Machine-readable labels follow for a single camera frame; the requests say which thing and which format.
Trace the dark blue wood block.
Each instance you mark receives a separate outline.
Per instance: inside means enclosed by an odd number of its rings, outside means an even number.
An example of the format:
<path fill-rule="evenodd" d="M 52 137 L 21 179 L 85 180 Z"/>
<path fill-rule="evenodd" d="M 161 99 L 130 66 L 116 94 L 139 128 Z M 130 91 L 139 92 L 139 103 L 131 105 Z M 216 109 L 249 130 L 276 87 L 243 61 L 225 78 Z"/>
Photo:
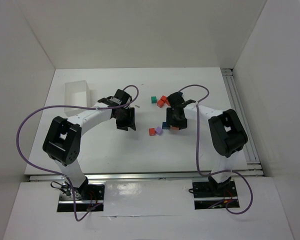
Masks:
<path fill-rule="evenodd" d="M 162 129 L 163 130 L 168 130 L 170 127 L 169 127 L 169 125 L 167 124 L 167 122 L 163 122 L 162 123 Z"/>

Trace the purple wood block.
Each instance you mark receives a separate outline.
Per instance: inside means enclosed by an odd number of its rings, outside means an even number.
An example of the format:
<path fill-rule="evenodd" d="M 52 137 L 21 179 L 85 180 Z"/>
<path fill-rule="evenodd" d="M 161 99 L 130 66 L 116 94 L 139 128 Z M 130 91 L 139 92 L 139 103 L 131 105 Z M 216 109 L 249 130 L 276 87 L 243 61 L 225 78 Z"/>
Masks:
<path fill-rule="evenodd" d="M 161 135 L 163 134 L 163 129 L 162 129 L 161 127 L 158 126 L 158 127 L 155 129 L 155 133 L 156 133 L 157 135 L 161 136 Z"/>

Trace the white plastic bin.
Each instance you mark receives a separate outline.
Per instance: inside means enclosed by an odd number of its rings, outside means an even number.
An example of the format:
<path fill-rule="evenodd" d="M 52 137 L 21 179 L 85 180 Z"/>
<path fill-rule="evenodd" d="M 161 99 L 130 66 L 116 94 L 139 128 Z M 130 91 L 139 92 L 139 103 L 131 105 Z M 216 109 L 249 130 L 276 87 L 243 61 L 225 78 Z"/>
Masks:
<path fill-rule="evenodd" d="M 64 84 L 64 105 L 90 108 L 90 89 L 86 80 L 66 82 Z"/>

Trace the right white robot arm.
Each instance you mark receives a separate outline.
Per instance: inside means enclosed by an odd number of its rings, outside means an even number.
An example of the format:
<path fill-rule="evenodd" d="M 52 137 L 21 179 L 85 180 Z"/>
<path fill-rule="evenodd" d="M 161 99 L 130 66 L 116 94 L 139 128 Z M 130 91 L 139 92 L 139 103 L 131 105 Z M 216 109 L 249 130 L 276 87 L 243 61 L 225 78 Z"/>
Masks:
<path fill-rule="evenodd" d="M 213 159 L 214 166 L 208 178 L 208 189 L 213 194 L 223 191 L 231 181 L 238 152 L 248 142 L 247 133 L 233 109 L 217 110 L 200 105 L 190 99 L 184 100 L 178 92 L 167 97 L 169 107 L 166 109 L 166 123 L 172 128 L 186 129 L 188 120 L 196 121 L 195 160 L 199 175 L 200 170 L 200 124 L 208 126 L 210 141 L 217 156 Z"/>

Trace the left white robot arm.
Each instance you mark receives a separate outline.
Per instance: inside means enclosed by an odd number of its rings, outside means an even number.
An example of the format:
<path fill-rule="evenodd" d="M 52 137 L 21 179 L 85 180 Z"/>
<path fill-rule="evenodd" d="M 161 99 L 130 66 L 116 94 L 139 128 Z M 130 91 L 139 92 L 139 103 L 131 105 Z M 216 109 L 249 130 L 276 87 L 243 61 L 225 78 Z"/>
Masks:
<path fill-rule="evenodd" d="M 103 97 L 90 109 L 69 118 L 55 117 L 48 129 L 42 149 L 59 166 L 68 184 L 83 199 L 93 191 L 78 162 L 81 138 L 97 125 L 115 119 L 118 130 L 136 130 L 132 96 L 117 89 L 113 96 Z"/>

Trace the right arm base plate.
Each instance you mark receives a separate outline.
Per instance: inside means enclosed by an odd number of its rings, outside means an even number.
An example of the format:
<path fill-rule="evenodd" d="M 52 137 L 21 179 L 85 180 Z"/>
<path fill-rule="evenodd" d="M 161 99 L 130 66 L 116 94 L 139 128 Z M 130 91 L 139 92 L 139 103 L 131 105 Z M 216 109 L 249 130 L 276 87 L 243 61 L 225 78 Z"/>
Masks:
<path fill-rule="evenodd" d="M 230 181 L 225 188 L 216 192 L 212 192 L 208 182 L 192 182 L 192 188 L 188 189 L 188 192 L 193 195 L 195 210 L 224 209 L 226 204 L 229 209 L 240 207 L 234 181 Z"/>

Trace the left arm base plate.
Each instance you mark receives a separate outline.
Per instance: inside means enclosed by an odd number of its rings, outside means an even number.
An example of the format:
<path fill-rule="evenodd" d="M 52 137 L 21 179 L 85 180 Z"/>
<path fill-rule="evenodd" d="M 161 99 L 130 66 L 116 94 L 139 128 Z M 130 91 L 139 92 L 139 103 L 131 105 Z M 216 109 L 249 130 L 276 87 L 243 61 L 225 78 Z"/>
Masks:
<path fill-rule="evenodd" d="M 71 187 L 66 182 L 52 181 L 50 187 L 59 191 L 57 212 L 73 213 L 74 202 Z M 90 184 L 88 191 L 83 195 L 75 189 L 76 211 L 83 212 L 103 212 L 104 211 L 105 184 Z"/>

